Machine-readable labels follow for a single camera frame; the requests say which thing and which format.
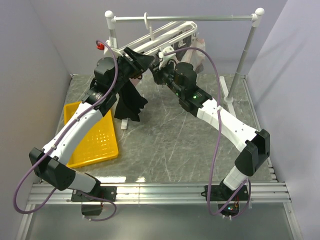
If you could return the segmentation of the white clip hanger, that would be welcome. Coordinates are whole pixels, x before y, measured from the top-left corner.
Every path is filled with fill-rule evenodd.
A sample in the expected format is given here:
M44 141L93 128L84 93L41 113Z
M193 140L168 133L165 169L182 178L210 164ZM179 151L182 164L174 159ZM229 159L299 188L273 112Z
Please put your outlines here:
M140 54L153 55L159 49L172 46L189 36L193 36L198 30L197 24L193 21L171 21L153 30L151 17L147 13L141 19L148 30L148 34L119 48L120 53L124 53L124 49L128 47Z

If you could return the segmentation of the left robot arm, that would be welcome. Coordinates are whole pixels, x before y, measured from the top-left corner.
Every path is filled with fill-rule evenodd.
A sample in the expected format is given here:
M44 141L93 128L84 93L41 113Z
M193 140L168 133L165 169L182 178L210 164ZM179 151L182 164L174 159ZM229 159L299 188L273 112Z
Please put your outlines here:
M130 80L146 72L153 60L153 56L137 53L129 47L121 56L101 58L75 114L42 149L30 151L35 175L60 191L79 190L89 201L96 201L101 195L100 182L67 167L67 163L85 135L112 108L117 94L132 87Z

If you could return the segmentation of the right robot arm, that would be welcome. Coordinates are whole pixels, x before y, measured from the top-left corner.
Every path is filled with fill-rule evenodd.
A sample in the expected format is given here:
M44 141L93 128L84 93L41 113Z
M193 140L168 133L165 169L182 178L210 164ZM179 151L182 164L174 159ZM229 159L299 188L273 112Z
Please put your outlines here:
M234 167L212 193L219 201L233 199L238 194L238 187L270 156L270 134L244 124L198 87L197 74L191 64L170 62L164 67L153 64L150 70L154 82L167 86L186 112L221 131L239 151Z

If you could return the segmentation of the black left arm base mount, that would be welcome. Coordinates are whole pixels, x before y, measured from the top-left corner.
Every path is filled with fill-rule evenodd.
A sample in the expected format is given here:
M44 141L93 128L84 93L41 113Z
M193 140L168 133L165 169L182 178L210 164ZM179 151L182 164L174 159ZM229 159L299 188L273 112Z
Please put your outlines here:
M87 193L88 196L79 190L74 190L71 195L71 202L93 202L98 201L96 198L105 199L114 202L117 197L116 186L100 186L98 190Z

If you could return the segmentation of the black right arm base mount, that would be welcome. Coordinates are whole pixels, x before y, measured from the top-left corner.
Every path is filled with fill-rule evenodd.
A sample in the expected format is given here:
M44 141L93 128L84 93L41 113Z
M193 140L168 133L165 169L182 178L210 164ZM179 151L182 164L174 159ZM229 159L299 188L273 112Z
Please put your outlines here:
M235 190L231 190L225 185L212 185L210 191L210 201L227 201ZM249 199L249 190L246 185L242 186L232 201L247 201Z

